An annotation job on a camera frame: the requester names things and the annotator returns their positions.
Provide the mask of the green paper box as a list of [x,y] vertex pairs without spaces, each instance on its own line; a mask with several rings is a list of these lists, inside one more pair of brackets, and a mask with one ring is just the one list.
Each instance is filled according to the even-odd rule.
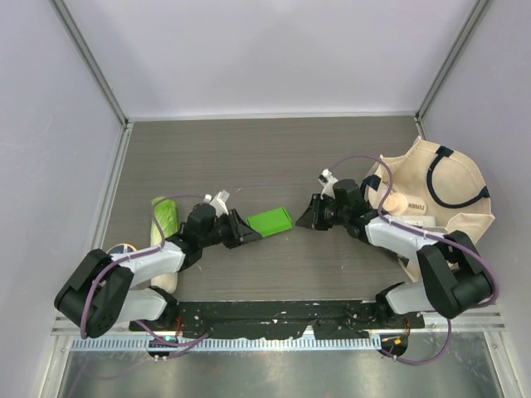
[[291,230],[293,222],[285,207],[277,207],[246,218],[247,225],[263,238]]

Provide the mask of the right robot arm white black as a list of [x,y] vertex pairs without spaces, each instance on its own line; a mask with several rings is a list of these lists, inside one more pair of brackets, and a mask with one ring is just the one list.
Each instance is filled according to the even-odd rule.
[[364,201],[353,179],[333,183],[329,193],[313,194],[295,224],[313,231],[342,226],[354,239],[418,263],[419,281],[395,284],[376,296],[374,315],[386,328],[408,313],[453,319],[490,303],[497,292],[494,276],[465,232],[431,233],[394,221]]

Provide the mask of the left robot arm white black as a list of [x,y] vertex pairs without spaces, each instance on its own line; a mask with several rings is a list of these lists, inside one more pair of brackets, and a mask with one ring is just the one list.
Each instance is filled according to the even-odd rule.
[[190,268],[207,247],[234,249],[260,239],[236,210],[218,215],[213,206],[197,204],[161,245],[122,257],[91,250],[56,295],[54,306],[79,327],[83,338],[98,338],[123,322],[166,331],[178,320],[178,301],[157,285],[141,289],[140,284]]

